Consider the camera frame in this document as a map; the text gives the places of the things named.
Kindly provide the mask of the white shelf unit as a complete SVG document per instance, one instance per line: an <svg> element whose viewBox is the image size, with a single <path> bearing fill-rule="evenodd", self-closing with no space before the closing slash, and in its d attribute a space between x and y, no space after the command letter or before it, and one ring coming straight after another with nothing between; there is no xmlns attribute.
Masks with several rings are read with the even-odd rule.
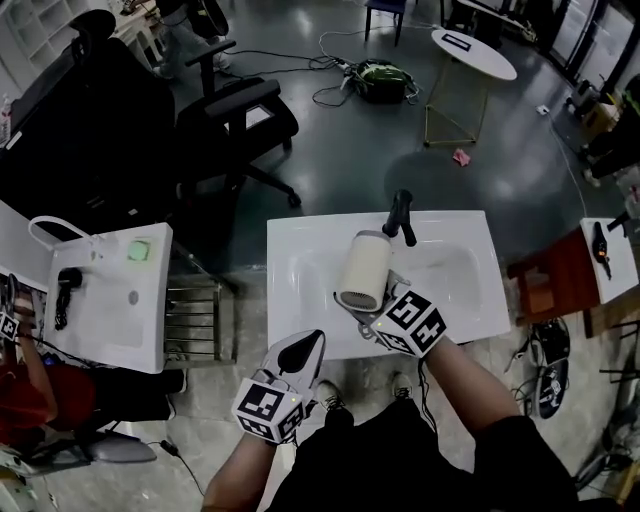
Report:
<svg viewBox="0 0 640 512"><path fill-rule="evenodd" d="M0 0L0 96L19 98L70 44L88 0Z"/></svg>

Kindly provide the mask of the white board panel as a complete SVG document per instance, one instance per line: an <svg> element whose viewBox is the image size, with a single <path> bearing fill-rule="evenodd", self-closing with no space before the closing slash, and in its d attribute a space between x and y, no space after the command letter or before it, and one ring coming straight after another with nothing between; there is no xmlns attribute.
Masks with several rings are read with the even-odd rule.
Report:
<svg viewBox="0 0 640 512"><path fill-rule="evenodd" d="M0 200L0 274L48 291L52 253L28 232L29 221Z"/></svg>

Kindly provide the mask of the cream hair dryer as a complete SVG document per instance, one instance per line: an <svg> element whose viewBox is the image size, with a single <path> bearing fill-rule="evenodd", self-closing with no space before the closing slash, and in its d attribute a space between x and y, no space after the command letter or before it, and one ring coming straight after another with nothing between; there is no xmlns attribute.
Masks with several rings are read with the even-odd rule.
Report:
<svg viewBox="0 0 640 512"><path fill-rule="evenodd" d="M367 313L382 307L391 251L391 240L382 231L362 230L354 236L336 291L341 305Z"/></svg>

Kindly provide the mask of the dark framed glass window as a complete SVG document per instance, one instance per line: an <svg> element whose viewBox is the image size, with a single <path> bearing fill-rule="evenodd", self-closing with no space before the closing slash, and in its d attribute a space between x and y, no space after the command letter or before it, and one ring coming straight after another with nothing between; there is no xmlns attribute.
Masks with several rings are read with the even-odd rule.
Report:
<svg viewBox="0 0 640 512"><path fill-rule="evenodd" d="M611 92L640 44L640 0L559 0L548 50L573 84Z"/></svg>

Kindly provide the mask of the person's right forearm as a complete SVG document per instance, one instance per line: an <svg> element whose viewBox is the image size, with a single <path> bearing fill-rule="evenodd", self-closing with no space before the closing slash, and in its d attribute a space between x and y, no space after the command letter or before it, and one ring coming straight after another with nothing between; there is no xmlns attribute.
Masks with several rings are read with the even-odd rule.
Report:
<svg viewBox="0 0 640 512"><path fill-rule="evenodd" d="M427 353L426 364L473 437L500 420L520 415L504 384L448 337L441 337Z"/></svg>

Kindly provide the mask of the person's white left shoe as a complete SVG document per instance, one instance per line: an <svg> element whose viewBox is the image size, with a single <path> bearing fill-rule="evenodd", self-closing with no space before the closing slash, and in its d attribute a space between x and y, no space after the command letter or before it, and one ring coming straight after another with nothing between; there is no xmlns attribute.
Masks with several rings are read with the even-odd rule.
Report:
<svg viewBox="0 0 640 512"><path fill-rule="evenodd" d="M321 381L315 390L315 400L327 411L344 409L339 389L330 381Z"/></svg>

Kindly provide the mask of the white sink basin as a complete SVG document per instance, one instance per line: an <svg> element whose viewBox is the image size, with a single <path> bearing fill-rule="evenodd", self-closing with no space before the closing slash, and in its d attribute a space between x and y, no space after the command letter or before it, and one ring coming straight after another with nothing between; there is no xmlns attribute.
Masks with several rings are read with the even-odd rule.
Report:
<svg viewBox="0 0 640 512"><path fill-rule="evenodd" d="M389 349L358 332L338 305L341 272L353 237L379 230L385 212L272 219L267 224L268 342L297 332L326 334L325 359L378 357ZM482 211L414 211L413 248L392 239L390 267L435 303L457 344L510 331L505 292Z"/></svg>
<svg viewBox="0 0 640 512"><path fill-rule="evenodd" d="M78 358L148 374L164 368L164 320L173 230L166 223L99 234L102 259L80 237L55 244L45 308L45 340ZM127 259L135 239L151 243L149 259ZM58 274L79 268L67 326L55 329Z"/></svg>
<svg viewBox="0 0 640 512"><path fill-rule="evenodd" d="M599 303L606 304L635 287L639 283L635 258L629 239L624 235L622 227L609 232L607 226L613 218L589 218L580 220L579 226L587 245L599 294ZM592 246L595 236L595 224L599 223L607 242L608 265L611 278L607 277L604 266L598 263L593 255Z"/></svg>

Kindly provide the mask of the person's left forearm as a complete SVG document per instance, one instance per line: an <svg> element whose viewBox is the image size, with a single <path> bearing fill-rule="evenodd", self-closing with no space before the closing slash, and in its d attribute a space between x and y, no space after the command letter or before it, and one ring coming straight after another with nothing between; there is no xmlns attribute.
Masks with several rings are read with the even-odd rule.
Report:
<svg viewBox="0 0 640 512"><path fill-rule="evenodd" d="M244 434L207 485L201 512L257 512L276 445Z"/></svg>

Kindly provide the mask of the red-brown wooden cabinet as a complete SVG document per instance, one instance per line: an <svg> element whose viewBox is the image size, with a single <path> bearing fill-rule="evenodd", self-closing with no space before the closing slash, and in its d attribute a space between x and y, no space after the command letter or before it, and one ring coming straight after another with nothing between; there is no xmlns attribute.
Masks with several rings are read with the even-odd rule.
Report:
<svg viewBox="0 0 640 512"><path fill-rule="evenodd" d="M591 252L580 228L509 265L506 275L517 281L518 326L542 323L600 304Z"/></svg>

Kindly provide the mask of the blue chair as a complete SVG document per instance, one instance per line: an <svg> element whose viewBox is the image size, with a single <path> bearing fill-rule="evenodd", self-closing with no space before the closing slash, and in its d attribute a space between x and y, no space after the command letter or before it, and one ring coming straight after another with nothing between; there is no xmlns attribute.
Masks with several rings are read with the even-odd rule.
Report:
<svg viewBox="0 0 640 512"><path fill-rule="evenodd" d="M367 0L364 39L368 40L371 32L372 12L379 11L393 16L395 27L394 45L397 46L401 36L407 0Z"/></svg>

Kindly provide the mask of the green black bag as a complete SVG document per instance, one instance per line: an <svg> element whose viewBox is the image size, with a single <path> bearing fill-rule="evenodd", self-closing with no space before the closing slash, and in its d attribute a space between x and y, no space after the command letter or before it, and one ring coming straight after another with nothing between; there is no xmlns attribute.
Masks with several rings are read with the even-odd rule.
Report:
<svg viewBox="0 0 640 512"><path fill-rule="evenodd" d="M369 103L400 103L408 82L406 73L386 60L367 59L356 66L354 87Z"/></svg>

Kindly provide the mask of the white curved faucet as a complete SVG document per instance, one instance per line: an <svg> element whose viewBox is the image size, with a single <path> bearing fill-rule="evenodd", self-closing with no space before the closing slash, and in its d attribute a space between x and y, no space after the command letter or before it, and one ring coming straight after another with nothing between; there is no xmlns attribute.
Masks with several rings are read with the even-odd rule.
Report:
<svg viewBox="0 0 640 512"><path fill-rule="evenodd" d="M54 252L55 245L46 242L44 239L40 238L34 233L34 228L38 224L55 224L65 228L68 231L71 231L78 235L81 239L84 239L85 242L90 246L90 252L92 254L91 258L99 258L102 259L104 257L103 252L100 250L100 244L103 239L99 235L89 235L85 231L76 227L75 225L55 216L36 216L28 222L27 231L32 239L34 239L37 243L43 246L47 251Z"/></svg>

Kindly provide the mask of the black hair dryer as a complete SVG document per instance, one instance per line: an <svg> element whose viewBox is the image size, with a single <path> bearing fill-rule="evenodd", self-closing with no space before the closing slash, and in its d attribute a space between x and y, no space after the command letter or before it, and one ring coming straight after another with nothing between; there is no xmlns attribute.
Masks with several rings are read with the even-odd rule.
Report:
<svg viewBox="0 0 640 512"><path fill-rule="evenodd" d="M71 294L82 285L83 275L79 268L64 268L58 274L58 295L55 306L55 329L62 331L66 328L67 312L71 301Z"/></svg>

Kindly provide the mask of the black office chair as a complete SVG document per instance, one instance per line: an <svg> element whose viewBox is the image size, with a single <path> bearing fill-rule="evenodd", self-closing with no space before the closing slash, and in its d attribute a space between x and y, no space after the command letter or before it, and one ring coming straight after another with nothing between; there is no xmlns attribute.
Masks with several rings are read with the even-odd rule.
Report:
<svg viewBox="0 0 640 512"><path fill-rule="evenodd" d="M204 73L203 94L177 109L170 88L115 36L110 12L87 11L72 27L72 64L52 102L54 152L44 182L55 213L94 232L178 224L193 213L198 182L219 176L226 193L250 177L300 204L291 187L254 166L296 130L288 123L274 136L247 122L256 108L270 117L281 112L276 81L216 87L212 53L204 52L195 60Z"/></svg>

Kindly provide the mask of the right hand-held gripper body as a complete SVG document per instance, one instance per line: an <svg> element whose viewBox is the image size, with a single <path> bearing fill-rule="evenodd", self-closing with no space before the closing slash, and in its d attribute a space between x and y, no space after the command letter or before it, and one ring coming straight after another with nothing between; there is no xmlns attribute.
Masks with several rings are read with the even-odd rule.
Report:
<svg viewBox="0 0 640 512"><path fill-rule="evenodd" d="M369 339L388 351L423 358L446 334L437 297L426 289L407 289L391 300L386 293L379 310L374 323L360 325Z"/></svg>

